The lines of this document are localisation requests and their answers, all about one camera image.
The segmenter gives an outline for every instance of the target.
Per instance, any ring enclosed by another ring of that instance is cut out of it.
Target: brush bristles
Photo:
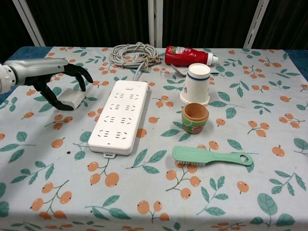
[[[193,165],[193,166],[205,166],[204,163],[199,163],[199,162],[189,162],[189,161],[176,161],[177,164],[180,164],[180,165]]]

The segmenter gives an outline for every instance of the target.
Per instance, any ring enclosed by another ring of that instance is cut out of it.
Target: robot finger
[[[68,72],[68,71],[63,71],[63,74],[75,77],[75,79],[78,81],[78,83],[80,85],[81,90],[86,91],[86,85],[85,85],[85,82],[84,82],[80,73],[71,73],[71,72]]]
[[[55,108],[61,111],[73,111],[73,107],[70,105],[63,104],[57,99],[52,90],[47,86],[46,83],[39,84],[34,83],[34,88],[41,93],[41,95]]]
[[[86,85],[81,74],[75,74],[75,79],[78,81],[82,91],[86,91]]]
[[[79,66],[78,72],[80,74],[82,74],[89,83],[93,83],[93,79],[92,79],[92,77],[90,76],[90,74],[88,73],[88,71],[86,69],[84,69],[83,67]]]

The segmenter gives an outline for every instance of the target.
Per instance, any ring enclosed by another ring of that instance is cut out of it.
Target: label
[[[190,48],[185,47],[169,47],[168,52],[174,53],[174,54],[187,54],[191,51]]]

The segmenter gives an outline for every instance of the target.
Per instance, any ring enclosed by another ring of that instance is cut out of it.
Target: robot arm
[[[93,82],[90,74],[83,67],[69,64],[65,59],[12,60],[0,65],[0,93],[8,92],[13,85],[33,85],[52,106],[59,110],[71,111],[73,107],[57,100],[47,86],[51,77],[58,73],[75,77],[82,91],[86,91],[82,75],[89,83]]]

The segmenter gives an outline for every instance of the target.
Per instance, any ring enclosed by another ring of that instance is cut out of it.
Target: white paper cup
[[[211,69],[205,64],[191,64],[188,67],[184,87],[180,93],[180,99],[188,103],[199,103],[207,105],[210,97],[208,95],[209,79]]]

